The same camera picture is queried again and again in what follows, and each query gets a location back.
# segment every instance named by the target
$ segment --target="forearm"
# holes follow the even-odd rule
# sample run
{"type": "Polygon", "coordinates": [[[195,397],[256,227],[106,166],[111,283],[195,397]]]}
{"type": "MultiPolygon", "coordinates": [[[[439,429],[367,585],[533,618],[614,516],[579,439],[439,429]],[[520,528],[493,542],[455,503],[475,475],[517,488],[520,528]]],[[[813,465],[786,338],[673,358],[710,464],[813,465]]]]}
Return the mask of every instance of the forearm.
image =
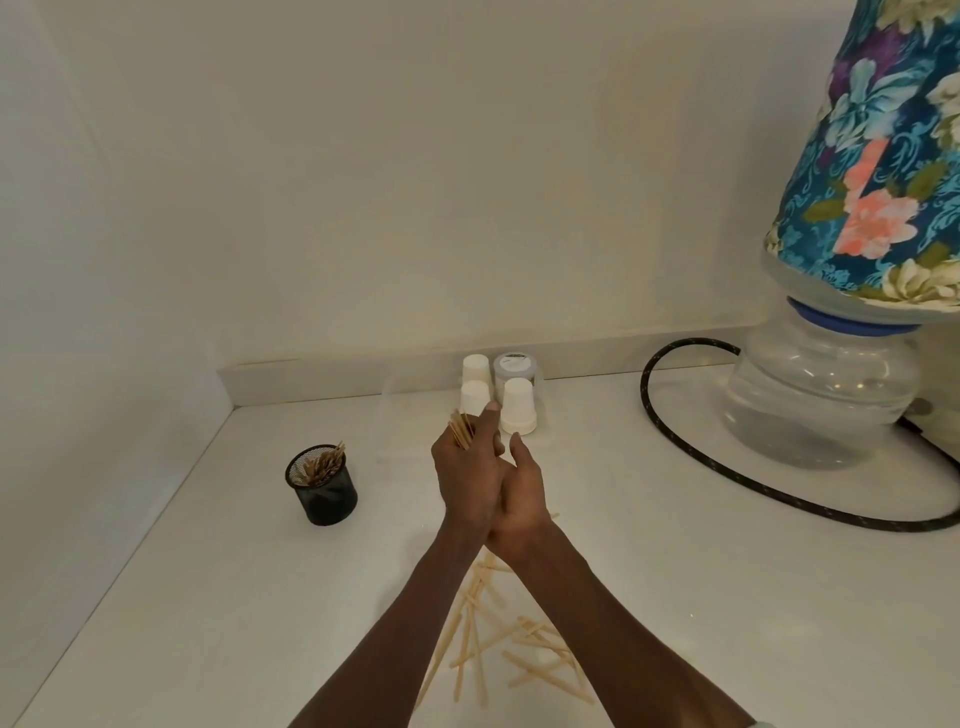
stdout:
{"type": "Polygon", "coordinates": [[[746,728],[750,716],[647,631],[556,525],[512,564],[618,728],[746,728]]]}
{"type": "Polygon", "coordinates": [[[401,728],[450,605],[483,543],[444,522],[410,580],[290,728],[401,728]]]}

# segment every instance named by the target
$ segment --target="blue floral fabric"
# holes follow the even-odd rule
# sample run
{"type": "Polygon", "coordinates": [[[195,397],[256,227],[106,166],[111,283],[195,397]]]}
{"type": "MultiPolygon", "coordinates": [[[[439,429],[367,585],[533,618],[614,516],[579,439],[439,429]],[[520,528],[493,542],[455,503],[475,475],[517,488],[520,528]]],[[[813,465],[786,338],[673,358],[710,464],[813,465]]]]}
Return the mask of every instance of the blue floral fabric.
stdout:
{"type": "Polygon", "coordinates": [[[866,303],[960,311],[960,0],[858,0],[765,246],[866,303]]]}

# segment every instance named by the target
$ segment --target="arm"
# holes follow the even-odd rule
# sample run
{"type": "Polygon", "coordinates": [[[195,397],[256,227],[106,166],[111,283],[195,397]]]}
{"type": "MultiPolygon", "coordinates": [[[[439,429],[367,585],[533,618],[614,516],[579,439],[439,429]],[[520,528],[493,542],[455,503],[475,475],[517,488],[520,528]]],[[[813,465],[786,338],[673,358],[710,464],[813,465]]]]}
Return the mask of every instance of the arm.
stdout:
{"type": "Polygon", "coordinates": [[[488,546],[561,632],[618,728],[747,728],[753,719],[647,631],[550,521],[540,468],[519,437],[488,546]]]}
{"type": "Polygon", "coordinates": [[[403,728],[410,722],[450,605],[490,531],[503,476],[498,420],[495,406],[486,410],[467,451],[457,448],[449,428],[434,444],[446,504],[437,538],[394,603],[290,728],[403,728]]]}

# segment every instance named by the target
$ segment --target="hand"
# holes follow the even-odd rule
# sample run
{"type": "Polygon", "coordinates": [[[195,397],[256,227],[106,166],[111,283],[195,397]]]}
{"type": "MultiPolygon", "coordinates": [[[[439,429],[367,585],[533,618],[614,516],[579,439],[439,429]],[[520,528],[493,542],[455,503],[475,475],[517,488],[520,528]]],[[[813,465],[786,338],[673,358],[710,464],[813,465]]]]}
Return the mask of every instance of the hand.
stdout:
{"type": "Polygon", "coordinates": [[[440,481],[440,495],[446,504],[446,518],[452,525],[477,532],[485,539],[500,500],[503,482],[503,453],[500,443],[500,405],[491,401],[474,421],[473,441],[462,450],[449,427],[430,452],[440,481]]]}
{"type": "Polygon", "coordinates": [[[487,537],[487,548],[507,564],[520,558],[531,541],[552,524],[546,509],[540,466],[516,433],[510,438],[510,453],[516,467],[500,461],[504,470],[503,489],[487,537]]]}

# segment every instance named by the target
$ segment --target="pink flower pattern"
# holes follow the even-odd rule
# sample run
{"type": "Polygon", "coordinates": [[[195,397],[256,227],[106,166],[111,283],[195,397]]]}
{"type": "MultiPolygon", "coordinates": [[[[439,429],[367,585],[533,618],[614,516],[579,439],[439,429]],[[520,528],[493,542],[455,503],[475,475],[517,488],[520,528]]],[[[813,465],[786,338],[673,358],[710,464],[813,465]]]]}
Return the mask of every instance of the pink flower pattern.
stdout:
{"type": "Polygon", "coordinates": [[[860,195],[863,194],[863,188],[867,186],[870,177],[874,175],[876,166],[880,164],[880,158],[883,157],[883,153],[887,151],[889,144],[890,139],[874,139],[864,147],[860,159],[847,172],[847,175],[843,179],[843,183],[848,190],[847,200],[844,203],[844,208],[847,212],[850,212],[856,201],[860,199],[860,195]]]}
{"type": "Polygon", "coordinates": [[[853,202],[850,217],[837,237],[833,252],[862,255],[880,260],[895,243],[902,243],[917,234],[907,223],[920,209],[920,203],[909,197],[893,197],[879,189],[853,202]]]}

